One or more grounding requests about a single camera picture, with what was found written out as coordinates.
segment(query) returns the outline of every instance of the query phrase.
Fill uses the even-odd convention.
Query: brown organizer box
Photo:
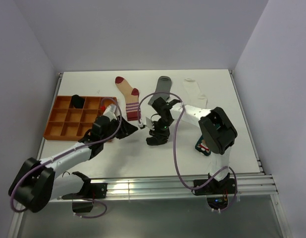
[[[103,114],[102,106],[108,107],[113,103],[104,97],[82,97],[85,99],[83,109],[76,109],[71,105],[71,96],[57,96],[49,122],[44,132],[46,140],[71,140],[77,141],[85,132],[92,128],[97,116]]]

